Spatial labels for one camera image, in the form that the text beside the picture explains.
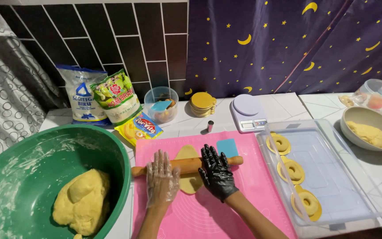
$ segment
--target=stack of gold cake boards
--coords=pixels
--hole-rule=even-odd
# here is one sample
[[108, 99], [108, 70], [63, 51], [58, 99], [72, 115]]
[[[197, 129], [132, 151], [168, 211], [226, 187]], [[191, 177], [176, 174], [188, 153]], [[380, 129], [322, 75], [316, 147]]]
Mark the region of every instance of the stack of gold cake boards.
[[197, 117], [207, 117], [215, 113], [216, 99], [205, 92], [197, 92], [190, 99], [191, 111]]

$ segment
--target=small plastic container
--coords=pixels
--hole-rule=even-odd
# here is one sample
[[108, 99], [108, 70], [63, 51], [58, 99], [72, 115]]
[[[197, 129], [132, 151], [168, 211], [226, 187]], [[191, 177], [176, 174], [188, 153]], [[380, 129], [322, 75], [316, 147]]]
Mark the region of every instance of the small plastic container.
[[[299, 185], [319, 200], [322, 214], [318, 220], [310, 220], [305, 213], [299, 216], [293, 209], [292, 194], [298, 193], [289, 174], [285, 174], [287, 181], [279, 175], [285, 166], [277, 148], [273, 152], [267, 146], [267, 142], [275, 145], [270, 132], [289, 140], [291, 150], [285, 156], [302, 166], [306, 177]], [[256, 138], [299, 238], [310, 238], [318, 226], [382, 216], [381, 191], [326, 119], [267, 123]], [[295, 207], [305, 212], [300, 200], [295, 200]]]
[[369, 79], [355, 92], [351, 100], [358, 106], [382, 113], [382, 80]]
[[[164, 111], [152, 110], [151, 107], [158, 101], [172, 100], [174, 105]], [[144, 108], [148, 116], [157, 124], [172, 121], [178, 114], [178, 94], [169, 87], [159, 86], [148, 91], [144, 96]]]

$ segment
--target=clear plastic glove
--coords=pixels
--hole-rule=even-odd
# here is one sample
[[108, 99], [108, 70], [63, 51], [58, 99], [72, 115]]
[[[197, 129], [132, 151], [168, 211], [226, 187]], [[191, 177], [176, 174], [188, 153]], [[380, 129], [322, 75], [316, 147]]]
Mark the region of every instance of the clear plastic glove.
[[204, 169], [199, 168], [198, 172], [203, 180], [204, 186], [221, 202], [232, 193], [238, 191], [235, 186], [234, 177], [229, 168], [228, 159], [222, 152], [219, 157], [213, 146], [205, 144], [201, 149], [201, 158]]
[[169, 206], [179, 190], [180, 168], [172, 171], [167, 152], [154, 153], [154, 163], [147, 164], [147, 208]]

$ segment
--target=kitchen scale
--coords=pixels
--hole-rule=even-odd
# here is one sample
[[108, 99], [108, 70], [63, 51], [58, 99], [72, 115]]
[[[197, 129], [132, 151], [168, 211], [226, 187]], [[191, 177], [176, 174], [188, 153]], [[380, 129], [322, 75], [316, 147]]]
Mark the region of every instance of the kitchen scale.
[[231, 102], [231, 110], [241, 133], [265, 129], [266, 114], [254, 96], [249, 94], [238, 95]]

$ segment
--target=black glove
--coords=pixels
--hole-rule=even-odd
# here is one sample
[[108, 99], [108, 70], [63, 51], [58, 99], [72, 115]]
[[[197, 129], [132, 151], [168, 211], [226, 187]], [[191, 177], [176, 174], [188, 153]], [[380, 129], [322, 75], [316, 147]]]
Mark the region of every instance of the black glove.
[[199, 168], [198, 172], [204, 186], [223, 203], [227, 197], [238, 191], [229, 168], [228, 159], [223, 152], [219, 157], [216, 149], [213, 146], [209, 148], [207, 144], [201, 149], [201, 158], [205, 170]]

